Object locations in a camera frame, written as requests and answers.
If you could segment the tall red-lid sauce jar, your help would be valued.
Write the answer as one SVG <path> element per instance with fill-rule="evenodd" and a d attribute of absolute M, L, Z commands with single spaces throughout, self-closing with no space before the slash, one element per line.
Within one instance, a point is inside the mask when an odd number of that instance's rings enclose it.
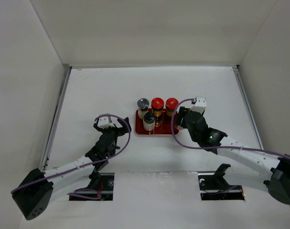
<path fill-rule="evenodd" d="M 166 116 L 168 118 L 172 117 L 172 114 L 177 107 L 179 101 L 176 98 L 168 98 L 166 101 Z"/>

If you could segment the short red-lid chili jar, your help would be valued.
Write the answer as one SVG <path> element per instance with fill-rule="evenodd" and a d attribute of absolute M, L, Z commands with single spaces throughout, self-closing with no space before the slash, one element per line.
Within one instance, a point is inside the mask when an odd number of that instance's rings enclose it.
<path fill-rule="evenodd" d="M 155 127 L 162 124 L 164 100 L 160 97 L 156 97 L 151 101 L 152 113 L 155 116 Z"/>

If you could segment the glass salt grinder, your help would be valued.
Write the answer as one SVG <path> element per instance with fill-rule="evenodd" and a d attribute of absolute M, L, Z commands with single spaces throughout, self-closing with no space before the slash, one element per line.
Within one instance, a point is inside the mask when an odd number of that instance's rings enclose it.
<path fill-rule="evenodd" d="M 143 119 L 144 115 L 148 112 L 149 101 L 146 98 L 140 98 L 137 101 L 138 106 L 138 117 Z"/>

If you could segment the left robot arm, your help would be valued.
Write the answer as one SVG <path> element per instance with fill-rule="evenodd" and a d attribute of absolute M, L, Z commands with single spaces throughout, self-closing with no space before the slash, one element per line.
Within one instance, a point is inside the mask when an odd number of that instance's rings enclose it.
<path fill-rule="evenodd" d="M 120 124 L 117 127 L 111 120 L 113 117 L 112 114 L 102 114 L 95 119 L 93 126 L 101 135 L 84 156 L 54 169 L 33 169 L 11 191 L 12 199 L 26 220 L 38 217 L 58 197 L 75 196 L 82 189 L 98 188 L 100 170 L 125 149 L 117 145 L 118 138 L 124 135 L 131 137 L 129 118 L 117 116 Z"/>

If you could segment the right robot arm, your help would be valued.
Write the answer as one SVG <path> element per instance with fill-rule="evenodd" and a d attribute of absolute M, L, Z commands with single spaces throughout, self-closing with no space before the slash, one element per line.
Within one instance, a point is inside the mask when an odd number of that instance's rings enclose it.
<path fill-rule="evenodd" d="M 290 155 L 244 146 L 225 132 L 209 127 L 203 114 L 191 108 L 179 108 L 176 126 L 188 130 L 197 149 L 230 158 L 258 172 L 258 178 L 243 178 L 278 202 L 290 205 Z"/>

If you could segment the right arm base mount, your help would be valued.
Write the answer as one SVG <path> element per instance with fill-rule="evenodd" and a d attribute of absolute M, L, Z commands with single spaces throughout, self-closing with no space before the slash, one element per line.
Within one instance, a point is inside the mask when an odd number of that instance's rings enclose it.
<path fill-rule="evenodd" d="M 245 200 L 242 186 L 230 185 L 225 179 L 230 164 L 221 164 L 216 171 L 198 172 L 198 183 L 202 201 Z"/>

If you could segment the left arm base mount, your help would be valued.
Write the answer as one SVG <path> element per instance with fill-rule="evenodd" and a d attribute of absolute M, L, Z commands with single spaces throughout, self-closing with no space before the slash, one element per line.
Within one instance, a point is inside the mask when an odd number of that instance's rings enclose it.
<path fill-rule="evenodd" d="M 95 173 L 85 188 L 69 195 L 69 201 L 112 201 L 114 197 L 114 173 Z"/>

